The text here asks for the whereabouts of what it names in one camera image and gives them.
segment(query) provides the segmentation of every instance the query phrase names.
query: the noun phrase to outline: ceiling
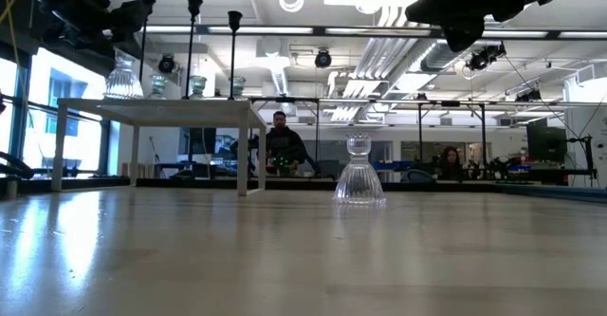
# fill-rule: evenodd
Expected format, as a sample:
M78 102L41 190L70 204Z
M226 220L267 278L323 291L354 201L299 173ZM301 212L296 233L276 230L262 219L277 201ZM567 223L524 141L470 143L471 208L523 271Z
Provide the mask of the ceiling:
M128 0L112 0L113 6ZM514 19L506 22L503 28L575 28L606 29L607 0L555 0L545 6L534 4ZM363 14L354 7L327 6L323 0L304 0L298 12L286 12L279 6L279 0L204 0L201 14L197 20L203 25L226 25L227 12L239 10L244 17L242 25L265 26L376 26L380 11L375 14ZM187 25L190 14L186 0L156 0L154 13L150 16L151 25ZM257 43L263 36L237 37L235 52L235 71L237 76L247 79L247 88L254 91L264 82L271 82L272 76L267 68L256 66ZM167 45L187 44L188 36L149 35L147 59L158 58L165 52ZM287 56L291 66L285 69L285 75L291 82L309 82L326 85L331 71L355 68L365 53L370 39L339 37L283 37L288 47ZM217 73L216 86L223 93L229 86L231 38L229 36L194 36L196 45L205 45L206 51L217 62L221 70ZM440 73L431 82L433 89L426 90L429 99L501 99L505 91L526 80L541 78L541 90L544 99L561 98L563 78L575 74L575 69L585 66L589 61L607 59L607 42L553 42L553 41L507 41L507 57L490 65L486 71L470 73L464 68L469 55L460 58ZM328 69L314 66L316 53L320 48L329 50L333 62ZM185 51L175 54L176 60L183 66L187 63ZM197 61L194 52L193 61Z

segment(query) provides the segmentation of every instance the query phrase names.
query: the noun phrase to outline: glass window pane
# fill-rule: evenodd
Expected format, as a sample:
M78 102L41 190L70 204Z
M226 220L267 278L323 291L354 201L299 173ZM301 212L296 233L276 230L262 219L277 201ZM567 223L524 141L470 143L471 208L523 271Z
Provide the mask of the glass window pane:
M0 115L0 151L8 153L12 126L12 104L4 101L4 105L6 108Z
M24 162L32 168L51 168L55 156L55 114L30 109L24 147ZM101 147L101 125L94 121L67 119L64 166L97 170Z
M15 83L17 80L17 64L0 59L0 90L6 96L15 95Z
M60 98L101 99L105 78L44 48L32 57L29 97L31 102L57 107ZM82 113L100 120L99 116Z

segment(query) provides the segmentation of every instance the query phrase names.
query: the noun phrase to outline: desk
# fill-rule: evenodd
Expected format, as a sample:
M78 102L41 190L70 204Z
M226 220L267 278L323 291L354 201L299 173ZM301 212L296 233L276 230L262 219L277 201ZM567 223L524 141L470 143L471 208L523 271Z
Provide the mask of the desk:
M59 99L57 115L57 138L51 187L61 191L64 163L64 139L67 124L67 109L100 115L108 120L133 126L131 149L131 185L138 178L139 128L147 127L228 127L238 128L238 139L248 139L249 128L266 133L266 123L259 113L251 108L249 101L185 101L185 100L88 100ZM247 195L248 142L238 142L238 195ZM259 138L259 162L266 162L266 138ZM266 172L260 171L259 190L266 188Z

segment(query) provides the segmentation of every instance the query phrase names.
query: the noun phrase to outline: dark hair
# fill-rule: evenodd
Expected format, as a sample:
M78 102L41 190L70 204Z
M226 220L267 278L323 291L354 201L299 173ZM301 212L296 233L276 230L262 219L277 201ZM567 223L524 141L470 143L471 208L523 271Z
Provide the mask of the dark hair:
M455 149L452 146L448 146L445 148L445 150L443 150L443 155L441 156L441 161L444 164L447 164L447 157L449 156L449 152L453 151L455 153L455 165L459 165L459 153L457 152L457 149Z

